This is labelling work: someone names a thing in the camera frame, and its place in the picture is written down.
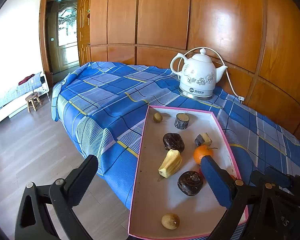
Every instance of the white bed frame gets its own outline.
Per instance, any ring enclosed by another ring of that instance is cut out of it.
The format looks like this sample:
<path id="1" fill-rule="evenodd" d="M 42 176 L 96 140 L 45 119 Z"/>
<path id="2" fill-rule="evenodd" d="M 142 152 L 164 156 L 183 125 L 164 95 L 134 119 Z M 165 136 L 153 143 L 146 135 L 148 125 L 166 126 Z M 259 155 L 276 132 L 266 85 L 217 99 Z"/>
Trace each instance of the white bed frame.
<path id="1" fill-rule="evenodd" d="M 42 96 L 43 94 L 47 94 L 47 96 L 49 96 L 49 86 L 46 75 L 41 72 L 40 76 L 44 77 L 45 83 L 43 83 L 41 87 L 36 88 L 34 92 L 38 92 L 38 96 Z M 32 94 L 32 91 L 12 100 L 10 103 L 3 106 L 0 109 L 0 122 L 6 117 L 11 118 L 23 109 L 27 108 L 26 97 L 30 94 Z"/>

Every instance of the pink-edged box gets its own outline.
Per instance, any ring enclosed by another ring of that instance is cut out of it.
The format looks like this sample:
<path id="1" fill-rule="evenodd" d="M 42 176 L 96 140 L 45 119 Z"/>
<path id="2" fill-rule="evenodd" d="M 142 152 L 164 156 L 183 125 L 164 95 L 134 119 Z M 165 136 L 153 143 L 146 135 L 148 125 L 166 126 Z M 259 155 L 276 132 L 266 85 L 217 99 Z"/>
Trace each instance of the pink-edged box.
<path id="1" fill-rule="evenodd" d="M 153 115 L 159 112 L 163 120 L 154 122 Z M 179 130 L 174 126 L 178 113 L 190 117 L 189 126 Z M 185 143 L 181 153 L 182 165 L 179 171 L 167 179 L 159 179 L 158 169 L 167 150 L 162 137 L 172 132 L 179 133 Z M 143 128 L 138 164 L 133 187 L 128 234 L 141 239 L 193 239 L 209 235 L 217 225 L 225 207 L 219 205 L 208 183 L 195 196 L 187 196 L 178 188 L 180 175 L 186 171 L 199 171 L 200 166 L 193 159 L 196 148 L 194 139 L 207 132 L 214 149 L 213 159 L 220 168 L 241 178 L 231 148 L 213 112 L 149 106 Z M 175 230 L 166 229 L 161 218 L 167 213 L 180 217 L 180 226 Z M 248 208 L 243 213 L 240 224 L 248 219 Z"/>

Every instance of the plaid blanket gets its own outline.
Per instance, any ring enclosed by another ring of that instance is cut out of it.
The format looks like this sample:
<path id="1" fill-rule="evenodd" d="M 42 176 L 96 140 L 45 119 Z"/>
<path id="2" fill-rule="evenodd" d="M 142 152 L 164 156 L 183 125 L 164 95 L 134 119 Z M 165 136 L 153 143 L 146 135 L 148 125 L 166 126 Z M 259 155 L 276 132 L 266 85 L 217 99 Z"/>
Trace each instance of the plaid blanket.
<path id="1" fill-rule="evenodd" d="M 12 87 L 5 95 L 0 97 L 0 108 L 10 103 L 14 99 L 21 97 L 22 95 L 42 86 L 40 81 L 40 73 L 35 74 L 27 82 L 21 84 L 20 86 Z"/>
<path id="2" fill-rule="evenodd" d="M 287 130 L 220 87 L 208 101 L 186 98 L 178 87 L 170 69 L 87 63 L 55 85 L 52 118 L 61 120 L 83 157 L 98 158 L 98 174 L 127 208 L 148 105 L 212 111 L 247 184 L 253 170 L 268 166 L 300 175 L 300 142 Z"/>

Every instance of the metal bolt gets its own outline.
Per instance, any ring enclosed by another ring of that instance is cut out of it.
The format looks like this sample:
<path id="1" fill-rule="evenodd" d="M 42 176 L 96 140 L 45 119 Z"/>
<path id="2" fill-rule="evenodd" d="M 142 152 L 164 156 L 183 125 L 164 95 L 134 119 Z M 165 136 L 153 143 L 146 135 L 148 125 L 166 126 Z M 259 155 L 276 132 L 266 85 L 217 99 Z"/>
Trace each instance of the metal bolt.
<path id="1" fill-rule="evenodd" d="M 241 179 L 236 179 L 236 180 L 235 180 L 235 184 L 236 184 L 237 186 L 242 186 L 242 185 L 243 185 L 243 181 L 242 181 Z"/>
<path id="2" fill-rule="evenodd" d="M 63 179 L 57 179 L 56 180 L 56 185 L 60 186 L 63 184 Z"/>
<path id="3" fill-rule="evenodd" d="M 266 188 L 267 189 L 272 189 L 272 185 L 270 183 L 266 183 Z"/>
<path id="4" fill-rule="evenodd" d="M 26 185 L 27 188 L 32 188 L 33 187 L 33 183 L 32 182 L 28 182 Z"/>

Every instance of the white wall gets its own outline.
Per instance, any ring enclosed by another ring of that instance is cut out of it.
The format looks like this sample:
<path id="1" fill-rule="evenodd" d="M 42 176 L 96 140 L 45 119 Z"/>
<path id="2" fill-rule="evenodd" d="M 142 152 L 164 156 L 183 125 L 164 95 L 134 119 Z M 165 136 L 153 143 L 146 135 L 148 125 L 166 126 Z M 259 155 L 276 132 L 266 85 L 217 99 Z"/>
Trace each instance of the white wall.
<path id="1" fill-rule="evenodd" d="M 43 70 L 39 7 L 40 0 L 7 0 L 0 9 L 0 94 Z"/>

